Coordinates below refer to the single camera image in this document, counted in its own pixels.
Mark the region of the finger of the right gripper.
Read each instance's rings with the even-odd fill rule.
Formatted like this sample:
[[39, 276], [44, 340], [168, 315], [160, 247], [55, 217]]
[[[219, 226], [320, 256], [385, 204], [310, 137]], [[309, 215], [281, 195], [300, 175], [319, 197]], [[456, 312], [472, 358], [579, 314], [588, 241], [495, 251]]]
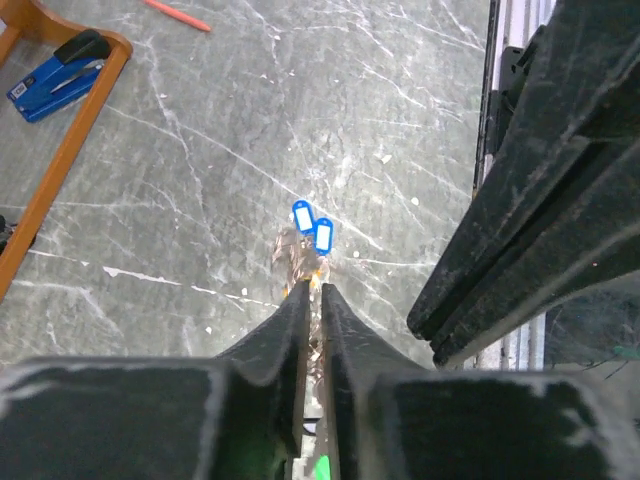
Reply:
[[525, 71], [500, 152], [513, 238], [498, 251], [494, 216], [474, 197], [412, 307], [407, 324], [430, 343], [543, 207], [594, 159], [600, 144], [639, 145], [639, 5], [559, 1]]
[[458, 365], [548, 307], [639, 268], [639, 145], [600, 144], [434, 336]]

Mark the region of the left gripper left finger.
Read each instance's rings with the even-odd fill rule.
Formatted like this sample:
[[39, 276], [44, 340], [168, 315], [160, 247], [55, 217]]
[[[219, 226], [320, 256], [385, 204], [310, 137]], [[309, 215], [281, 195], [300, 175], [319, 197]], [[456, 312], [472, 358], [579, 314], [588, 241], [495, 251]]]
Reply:
[[307, 282], [226, 351], [39, 357], [1, 376], [5, 479], [288, 479], [300, 456]]

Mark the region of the aluminium frame rail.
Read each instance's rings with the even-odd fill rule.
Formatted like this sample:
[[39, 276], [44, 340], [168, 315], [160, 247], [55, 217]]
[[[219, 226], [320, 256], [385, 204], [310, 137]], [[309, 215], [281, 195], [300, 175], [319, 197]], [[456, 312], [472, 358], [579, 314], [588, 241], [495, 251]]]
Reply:
[[[517, 229], [509, 223], [507, 180], [511, 176], [500, 152], [509, 121], [539, 40], [536, 32], [552, 16], [553, 1], [490, 3], [473, 195], [495, 217], [502, 250]], [[481, 370], [541, 370], [545, 354], [544, 313], [467, 360]]]

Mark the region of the metal disc keyring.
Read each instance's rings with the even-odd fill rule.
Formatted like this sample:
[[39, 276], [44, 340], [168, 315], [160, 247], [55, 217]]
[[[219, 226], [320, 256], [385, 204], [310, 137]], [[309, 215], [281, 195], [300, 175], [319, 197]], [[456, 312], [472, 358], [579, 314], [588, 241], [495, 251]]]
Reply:
[[300, 281], [309, 282], [310, 331], [308, 355], [308, 379], [311, 391], [311, 405], [317, 414], [305, 415], [303, 434], [316, 436], [318, 424], [323, 416], [320, 389], [323, 385], [323, 335], [321, 331], [321, 291], [329, 278], [329, 264], [325, 257], [314, 250], [310, 235], [304, 236], [294, 226], [284, 227], [276, 237], [272, 267], [286, 268], [284, 296]]

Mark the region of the blue stapler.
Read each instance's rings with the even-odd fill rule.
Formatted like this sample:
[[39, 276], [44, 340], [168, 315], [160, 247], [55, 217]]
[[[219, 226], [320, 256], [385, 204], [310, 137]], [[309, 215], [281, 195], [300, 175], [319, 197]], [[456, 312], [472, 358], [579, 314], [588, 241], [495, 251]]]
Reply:
[[6, 97], [29, 123], [35, 123], [87, 94], [111, 53], [96, 30], [80, 32], [7, 91]]

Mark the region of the blue tag key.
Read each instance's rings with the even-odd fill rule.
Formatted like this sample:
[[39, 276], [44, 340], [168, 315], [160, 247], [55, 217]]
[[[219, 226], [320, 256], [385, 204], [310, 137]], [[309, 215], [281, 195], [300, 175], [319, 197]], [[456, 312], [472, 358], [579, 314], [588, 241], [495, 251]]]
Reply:
[[314, 248], [321, 256], [331, 252], [333, 246], [333, 222], [325, 217], [318, 218], [315, 224]]
[[302, 235], [311, 235], [315, 231], [315, 220], [311, 205], [306, 200], [297, 200], [292, 206], [297, 230]]

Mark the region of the orange pencil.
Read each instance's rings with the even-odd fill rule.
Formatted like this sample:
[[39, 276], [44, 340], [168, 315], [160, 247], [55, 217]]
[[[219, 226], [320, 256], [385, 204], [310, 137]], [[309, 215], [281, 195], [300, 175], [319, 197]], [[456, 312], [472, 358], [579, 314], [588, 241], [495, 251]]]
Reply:
[[175, 19], [175, 20], [177, 20], [177, 21], [179, 21], [179, 22], [181, 22], [183, 24], [186, 24], [186, 25], [188, 25], [188, 26], [190, 26], [192, 28], [195, 28], [195, 29], [197, 29], [199, 31], [207, 32], [207, 33], [209, 33], [211, 31], [211, 27], [209, 25], [207, 25], [206, 23], [204, 23], [203, 21], [201, 21], [199, 19], [196, 19], [196, 18], [194, 18], [194, 17], [192, 17], [192, 16], [190, 16], [190, 15], [184, 13], [184, 12], [181, 12], [181, 11], [179, 11], [179, 10], [173, 8], [173, 7], [165, 5], [160, 1], [157, 1], [157, 0], [144, 0], [144, 3], [147, 6], [153, 8], [153, 9], [159, 11], [159, 12], [161, 12], [162, 14], [164, 14], [164, 15], [166, 15], [168, 17], [171, 17], [171, 18], [173, 18], [173, 19]]

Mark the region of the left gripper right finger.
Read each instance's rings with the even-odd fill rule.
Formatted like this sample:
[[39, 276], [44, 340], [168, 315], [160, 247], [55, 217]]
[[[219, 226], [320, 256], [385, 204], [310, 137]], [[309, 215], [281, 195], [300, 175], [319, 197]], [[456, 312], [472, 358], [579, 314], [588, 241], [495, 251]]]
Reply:
[[590, 385], [546, 372], [428, 370], [322, 288], [335, 479], [635, 479], [639, 437]]

